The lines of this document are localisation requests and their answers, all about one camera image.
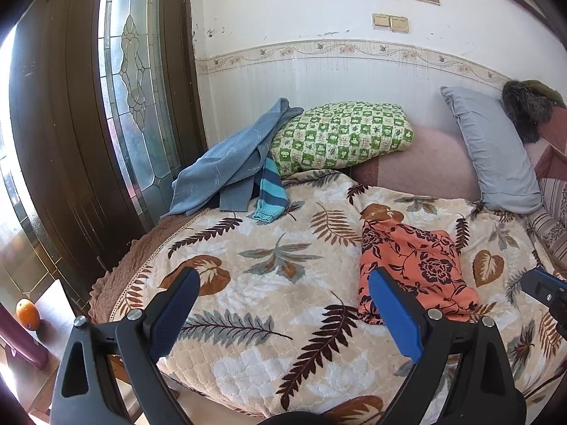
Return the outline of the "orange black floral garment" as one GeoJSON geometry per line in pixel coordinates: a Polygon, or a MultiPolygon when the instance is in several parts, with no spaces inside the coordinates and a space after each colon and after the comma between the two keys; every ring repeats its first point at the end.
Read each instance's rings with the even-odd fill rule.
{"type": "Polygon", "coordinates": [[[438,309],[452,321],[467,322],[479,306],[477,291],[463,279],[455,243],[443,230],[423,230],[396,220],[363,223],[358,317],[369,324],[382,323],[369,291],[370,273],[378,268],[425,309],[438,309]]]}

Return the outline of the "striped floral bed sheet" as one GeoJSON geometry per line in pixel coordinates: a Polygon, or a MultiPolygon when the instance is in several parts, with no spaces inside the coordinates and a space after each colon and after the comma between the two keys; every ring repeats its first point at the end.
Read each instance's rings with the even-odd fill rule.
{"type": "Polygon", "coordinates": [[[528,224],[545,247],[555,270],[566,278],[566,181],[544,177],[539,184],[543,205],[529,214],[528,224]]]}

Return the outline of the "orange fruit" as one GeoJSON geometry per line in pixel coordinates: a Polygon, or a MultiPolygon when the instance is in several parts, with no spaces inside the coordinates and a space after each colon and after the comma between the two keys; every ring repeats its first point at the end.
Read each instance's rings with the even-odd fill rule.
{"type": "Polygon", "coordinates": [[[17,302],[15,315],[20,324],[29,331],[37,331],[41,324],[39,311],[29,299],[22,298],[17,302]]]}

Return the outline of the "grey blue pillow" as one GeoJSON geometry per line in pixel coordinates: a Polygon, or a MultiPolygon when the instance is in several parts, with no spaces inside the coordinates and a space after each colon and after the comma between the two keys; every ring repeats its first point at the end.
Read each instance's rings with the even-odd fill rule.
{"type": "Polygon", "coordinates": [[[529,155],[499,100],[461,86],[440,93],[459,125],[489,210],[528,215],[543,198],[529,155]]]}

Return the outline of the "pink quilted bolster pillow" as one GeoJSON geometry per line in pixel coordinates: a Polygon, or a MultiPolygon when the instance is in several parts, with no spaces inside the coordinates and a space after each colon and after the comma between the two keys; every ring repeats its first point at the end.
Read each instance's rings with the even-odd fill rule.
{"type": "Polygon", "coordinates": [[[410,147],[381,155],[350,169],[364,184],[441,199],[481,198],[479,181],[460,135],[416,127],[410,147]]]}

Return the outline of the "cream leaf-pattern blanket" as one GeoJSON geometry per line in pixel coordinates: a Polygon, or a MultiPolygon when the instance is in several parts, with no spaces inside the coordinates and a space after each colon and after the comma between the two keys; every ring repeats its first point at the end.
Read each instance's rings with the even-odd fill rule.
{"type": "Polygon", "coordinates": [[[535,266],[554,268],[518,215],[360,185],[332,170],[285,180],[289,207],[273,223],[251,212],[205,209],[172,216],[135,242],[93,285],[90,315],[118,321],[144,308],[185,267],[199,272],[200,294],[159,369],[188,389],[239,413],[327,413],[351,401],[346,424],[378,418],[411,362],[382,324],[358,317],[359,257],[365,221],[396,220],[443,230],[455,243],[466,284],[479,296],[468,320],[494,319],[515,386],[524,395],[561,370],[566,342],[546,307],[521,290],[535,266]],[[347,332],[295,375],[332,306],[350,313],[347,332]]]}

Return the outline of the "dark furry cushion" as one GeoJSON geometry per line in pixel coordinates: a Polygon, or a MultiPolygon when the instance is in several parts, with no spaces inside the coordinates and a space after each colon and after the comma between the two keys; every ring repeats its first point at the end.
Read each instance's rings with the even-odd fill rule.
{"type": "Polygon", "coordinates": [[[537,80],[507,81],[502,103],[524,144],[540,139],[539,127],[552,119],[554,108],[566,108],[558,91],[537,80]]]}

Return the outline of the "teal striped knit garment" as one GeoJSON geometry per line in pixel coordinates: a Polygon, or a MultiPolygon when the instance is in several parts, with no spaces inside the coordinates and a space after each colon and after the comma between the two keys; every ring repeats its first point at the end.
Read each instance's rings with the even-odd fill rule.
{"type": "Polygon", "coordinates": [[[276,162],[271,154],[265,157],[262,168],[255,177],[259,197],[252,218],[260,223],[272,223],[285,212],[288,197],[276,162]]]}

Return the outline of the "blue denim cloth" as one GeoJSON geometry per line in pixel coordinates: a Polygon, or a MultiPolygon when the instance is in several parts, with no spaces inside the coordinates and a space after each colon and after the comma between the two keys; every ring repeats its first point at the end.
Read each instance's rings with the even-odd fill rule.
{"type": "Polygon", "coordinates": [[[302,113],[302,108],[292,108],[282,98],[250,127],[210,148],[172,182],[173,198],[167,214],[190,216],[211,200],[218,201],[221,211],[246,211],[274,136],[302,113]]]}

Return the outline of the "green white checkered pillow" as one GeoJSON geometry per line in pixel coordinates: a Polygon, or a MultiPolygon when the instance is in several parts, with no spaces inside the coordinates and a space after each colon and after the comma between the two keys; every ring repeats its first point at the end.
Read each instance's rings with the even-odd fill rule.
{"type": "Polygon", "coordinates": [[[344,169],[407,150],[414,132],[398,104],[339,102],[305,110],[275,135],[271,154],[282,177],[344,169]]]}

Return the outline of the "stained glass window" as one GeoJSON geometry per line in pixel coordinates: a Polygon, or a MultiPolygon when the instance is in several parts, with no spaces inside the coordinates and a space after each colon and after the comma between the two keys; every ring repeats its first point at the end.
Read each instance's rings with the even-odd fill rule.
{"type": "Polygon", "coordinates": [[[98,61],[108,130],[146,230],[168,210],[180,160],[163,76],[158,0],[101,0],[98,61]]]}

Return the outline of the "dark wooden door frame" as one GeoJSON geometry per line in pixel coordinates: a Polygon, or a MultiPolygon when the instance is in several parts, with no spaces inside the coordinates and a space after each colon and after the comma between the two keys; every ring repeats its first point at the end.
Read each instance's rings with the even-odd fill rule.
{"type": "MultiPolygon", "coordinates": [[[[149,231],[135,212],[108,130],[98,61],[100,1],[1,0],[16,160],[1,177],[41,265],[40,272],[25,272],[21,290],[32,296],[57,280],[78,305],[149,231]]],[[[158,9],[180,173],[207,147],[190,0],[158,0],[158,9]]]]}

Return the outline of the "beige wall switch plate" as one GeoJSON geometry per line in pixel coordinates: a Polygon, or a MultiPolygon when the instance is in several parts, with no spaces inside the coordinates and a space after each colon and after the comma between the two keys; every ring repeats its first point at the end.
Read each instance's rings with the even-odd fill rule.
{"type": "Polygon", "coordinates": [[[409,32],[409,19],[404,16],[373,13],[372,24],[374,28],[388,28],[394,33],[407,34],[409,32]]]}

